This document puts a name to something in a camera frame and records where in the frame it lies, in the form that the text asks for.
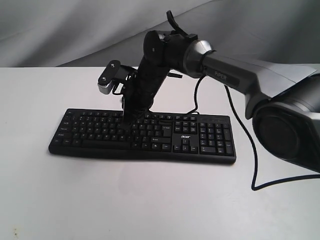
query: white tabletop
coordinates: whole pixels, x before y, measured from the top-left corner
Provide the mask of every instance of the white tabletop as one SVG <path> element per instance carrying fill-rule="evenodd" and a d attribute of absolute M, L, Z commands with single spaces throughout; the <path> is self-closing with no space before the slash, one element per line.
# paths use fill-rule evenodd
<path fill-rule="evenodd" d="M 253 151 L 222 84 L 205 78 L 202 114 L 231 117 L 234 165 L 79 159 L 48 145 L 67 108 L 120 110 L 103 95 L 103 68 L 0 68 L 1 240 L 318 240 L 320 180 L 253 192 Z M 194 107 L 196 80 L 167 78 L 152 111 Z M 244 97 L 231 91 L 245 120 Z M 312 171 L 257 142 L 257 183 Z"/>

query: keyboard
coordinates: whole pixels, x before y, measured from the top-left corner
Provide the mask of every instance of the keyboard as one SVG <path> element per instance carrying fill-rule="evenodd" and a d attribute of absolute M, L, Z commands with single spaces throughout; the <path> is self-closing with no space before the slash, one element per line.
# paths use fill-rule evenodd
<path fill-rule="evenodd" d="M 230 118 L 152 112 L 121 128 L 123 113 L 67 109 L 49 145 L 52 154 L 103 159 L 233 164 Z"/>

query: gray fabric backdrop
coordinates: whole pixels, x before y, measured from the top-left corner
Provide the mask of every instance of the gray fabric backdrop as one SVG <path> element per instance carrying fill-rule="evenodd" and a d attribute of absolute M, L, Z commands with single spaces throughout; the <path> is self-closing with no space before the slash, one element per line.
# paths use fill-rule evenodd
<path fill-rule="evenodd" d="M 0 0 L 0 67 L 137 66 L 168 9 L 221 53 L 320 63 L 319 0 Z"/>

